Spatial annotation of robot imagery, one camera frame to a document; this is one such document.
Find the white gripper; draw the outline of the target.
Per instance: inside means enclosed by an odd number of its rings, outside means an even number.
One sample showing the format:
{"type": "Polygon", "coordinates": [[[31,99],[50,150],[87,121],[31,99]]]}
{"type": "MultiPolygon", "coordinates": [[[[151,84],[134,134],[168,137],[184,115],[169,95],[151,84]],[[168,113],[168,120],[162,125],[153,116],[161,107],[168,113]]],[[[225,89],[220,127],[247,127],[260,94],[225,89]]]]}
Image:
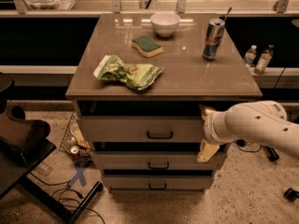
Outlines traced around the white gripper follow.
{"type": "Polygon", "coordinates": [[[216,111],[209,105],[199,105],[199,108],[204,121],[203,131],[206,139],[201,142],[197,161],[208,162],[219,150],[219,145],[232,143],[236,137],[226,125],[224,112],[216,111]]]}

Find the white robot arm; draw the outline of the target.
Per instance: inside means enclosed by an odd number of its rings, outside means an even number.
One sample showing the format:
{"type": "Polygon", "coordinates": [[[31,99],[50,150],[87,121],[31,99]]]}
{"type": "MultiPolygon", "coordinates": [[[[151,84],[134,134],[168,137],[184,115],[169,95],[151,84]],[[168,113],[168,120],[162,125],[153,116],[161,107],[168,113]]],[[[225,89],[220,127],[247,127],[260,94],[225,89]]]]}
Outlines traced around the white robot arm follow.
{"type": "Polygon", "coordinates": [[[208,162],[223,144],[238,139],[299,157],[299,125],[287,121],[284,107],[274,101],[241,103],[226,111],[201,105],[203,139],[198,162],[208,162]]]}

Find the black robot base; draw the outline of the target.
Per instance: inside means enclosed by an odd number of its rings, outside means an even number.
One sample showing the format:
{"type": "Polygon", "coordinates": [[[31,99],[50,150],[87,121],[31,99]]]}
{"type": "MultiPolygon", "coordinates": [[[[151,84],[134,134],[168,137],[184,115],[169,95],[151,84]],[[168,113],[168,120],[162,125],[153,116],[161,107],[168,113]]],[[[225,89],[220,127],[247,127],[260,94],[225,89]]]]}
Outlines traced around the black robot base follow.
{"type": "Polygon", "coordinates": [[[27,177],[56,146],[47,139],[50,126],[46,121],[26,119],[20,106],[7,107],[7,94],[13,86],[13,78],[0,73],[0,198],[20,184],[65,224],[74,224],[103,185],[96,182],[70,211],[27,177]]]}

